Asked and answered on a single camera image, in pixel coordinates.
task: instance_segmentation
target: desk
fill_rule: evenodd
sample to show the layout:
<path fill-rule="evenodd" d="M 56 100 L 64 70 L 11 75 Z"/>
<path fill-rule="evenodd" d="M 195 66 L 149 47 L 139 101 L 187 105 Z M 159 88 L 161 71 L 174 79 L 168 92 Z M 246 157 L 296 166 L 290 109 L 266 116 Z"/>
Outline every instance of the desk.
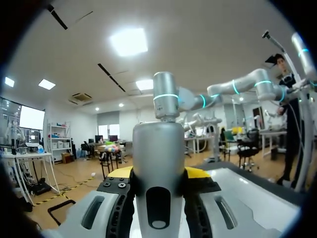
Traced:
<path fill-rule="evenodd" d="M 272 137 L 277 135 L 285 135 L 287 132 L 285 130 L 260 130 L 260 135 L 262 136 L 262 158 L 269 155 L 272 150 Z M 264 152 L 265 149 L 265 136 L 269 136 L 269 151 Z"/>
<path fill-rule="evenodd" d="M 29 168 L 28 162 L 32 162 L 34 160 L 41 161 L 43 163 L 43 166 L 44 166 L 44 170 L 45 170 L 45 173 L 46 173 L 46 177 L 47 177 L 49 186 L 53 190 L 55 190 L 58 194 L 60 194 L 59 189 L 58 189 L 58 185 L 57 185 L 57 182 L 56 182 L 53 166 L 52 166 L 51 156 L 52 156 L 51 153 L 43 153 L 43 154 L 27 153 L 27 154 L 23 154 L 23 155 L 22 154 L 12 155 L 10 153 L 10 154 L 3 154 L 2 155 L 2 160 L 3 160 L 4 163 L 7 163 L 9 166 L 10 166 L 11 163 L 13 163 L 13 169 L 14 169 L 14 172 L 16 174 L 16 179 L 17 179 L 17 182 L 18 182 L 18 185 L 19 185 L 19 188 L 15 189 L 15 190 L 20 191 L 22 193 L 25 201 L 29 201 L 33 206 L 34 206 L 34 203 L 33 203 L 33 200 L 31 199 L 30 193 L 29 193 L 29 191 L 28 191 L 28 189 L 26 187 L 26 184 L 24 182 L 23 173 L 22 173 L 20 165 L 22 163 L 26 163 L 27 168 Z M 54 178 L 54 182 L 55 182 L 56 188 L 51 186 L 50 179 L 49 179 L 49 176 L 48 176 L 48 171 L 47 171 L 46 164 L 45 164 L 46 158 L 48 159 L 48 161 L 50 163 L 50 167 L 51 167 L 51 171 L 52 171 L 52 175 L 53 175 L 53 178 Z"/>
<path fill-rule="evenodd" d="M 194 154 L 199 153 L 199 148 L 196 149 L 196 144 L 199 146 L 200 140 L 209 140 L 212 139 L 212 137 L 192 137 L 192 138 L 185 138 L 185 141 L 193 141 L 193 152 Z"/>

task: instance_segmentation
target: yellow black tape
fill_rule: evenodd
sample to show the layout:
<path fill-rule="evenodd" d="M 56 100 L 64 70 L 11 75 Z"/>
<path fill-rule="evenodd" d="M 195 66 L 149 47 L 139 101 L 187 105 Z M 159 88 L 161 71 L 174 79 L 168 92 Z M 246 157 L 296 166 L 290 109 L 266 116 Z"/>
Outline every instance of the yellow black tape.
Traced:
<path fill-rule="evenodd" d="M 75 188 L 78 188 L 80 185 L 83 185 L 84 183 L 87 183 L 87 182 L 89 182 L 90 180 L 93 180 L 93 179 L 94 179 L 94 177 L 91 177 L 91 178 L 89 178 L 89 179 L 87 179 L 87 180 L 85 180 L 85 181 L 79 183 L 78 185 L 76 185 L 76 186 L 74 186 L 74 187 L 71 187 L 69 190 L 62 192 L 62 193 L 59 194 L 59 195 L 55 195 L 55 196 L 53 196 L 53 197 L 50 197 L 50 198 L 48 198 L 48 199 L 43 200 L 42 202 L 37 202 L 37 203 L 35 203 L 34 206 L 37 206 L 37 205 L 46 203 L 46 202 L 51 201 L 51 200 L 53 200 L 54 198 L 57 198 L 57 197 L 60 197 L 60 196 L 63 196 L 63 197 L 65 197 L 65 198 L 67 198 L 67 199 L 70 199 L 69 197 L 67 197 L 67 196 L 65 195 L 65 193 L 67 193 L 67 192 L 69 192 L 69 191 L 71 191 L 71 190 L 74 190 Z"/>

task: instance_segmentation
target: ceiling vent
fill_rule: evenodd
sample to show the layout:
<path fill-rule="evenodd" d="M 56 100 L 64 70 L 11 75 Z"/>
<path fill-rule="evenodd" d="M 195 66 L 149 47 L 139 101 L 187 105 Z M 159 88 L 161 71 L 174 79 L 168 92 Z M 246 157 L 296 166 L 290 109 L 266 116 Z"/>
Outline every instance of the ceiling vent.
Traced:
<path fill-rule="evenodd" d="M 77 106 L 85 106 L 93 103 L 93 98 L 86 93 L 76 93 L 68 101 Z"/>

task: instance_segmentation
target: wall light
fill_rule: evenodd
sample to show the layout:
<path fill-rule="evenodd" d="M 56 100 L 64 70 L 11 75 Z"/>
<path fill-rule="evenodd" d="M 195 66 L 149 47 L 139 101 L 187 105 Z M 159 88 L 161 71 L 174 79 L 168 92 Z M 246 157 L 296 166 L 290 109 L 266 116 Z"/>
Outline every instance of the wall light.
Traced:
<path fill-rule="evenodd" d="M 12 88 L 13 88 L 13 86 L 14 86 L 14 81 L 13 81 L 12 79 L 8 78 L 8 77 L 5 77 L 4 83 L 5 83 L 6 85 L 12 87 Z"/>
<path fill-rule="evenodd" d="M 39 86 L 42 88 L 45 88 L 47 90 L 51 90 L 52 88 L 55 87 L 55 84 L 52 82 L 47 81 L 46 79 L 43 79 L 40 83 Z"/>
<path fill-rule="evenodd" d="M 135 82 L 140 91 L 153 89 L 153 80 L 145 79 Z"/>
<path fill-rule="evenodd" d="M 148 51 L 143 28 L 128 29 L 110 37 L 110 42 L 119 56 L 133 56 Z"/>

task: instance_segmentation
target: black chair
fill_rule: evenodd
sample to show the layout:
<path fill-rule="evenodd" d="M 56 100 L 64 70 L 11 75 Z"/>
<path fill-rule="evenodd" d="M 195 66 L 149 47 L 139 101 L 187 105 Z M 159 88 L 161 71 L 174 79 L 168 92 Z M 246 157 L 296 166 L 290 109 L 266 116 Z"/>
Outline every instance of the black chair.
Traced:
<path fill-rule="evenodd" d="M 82 151 L 88 152 L 88 158 L 95 156 L 95 149 L 92 145 L 88 145 L 86 141 L 84 141 L 84 144 L 80 145 Z"/>
<path fill-rule="evenodd" d="M 117 169 L 118 169 L 119 168 L 118 160 L 121 159 L 121 151 L 118 151 L 116 153 L 108 152 L 108 151 L 100 153 L 99 161 L 101 164 L 101 169 L 103 171 L 104 180 L 106 179 L 104 167 L 107 167 L 108 173 L 110 173 L 110 165 L 111 165 L 111 169 L 113 171 L 113 163 L 112 163 L 112 156 L 113 155 L 115 156 L 115 163 L 116 163 Z"/>
<path fill-rule="evenodd" d="M 259 130 L 253 129 L 247 133 L 247 139 L 239 140 L 238 143 L 238 155 L 239 155 L 239 167 L 244 169 L 248 168 L 249 172 L 252 172 L 252 167 L 255 166 L 255 163 L 252 159 L 252 156 L 255 156 L 260 151 L 260 134 Z"/>

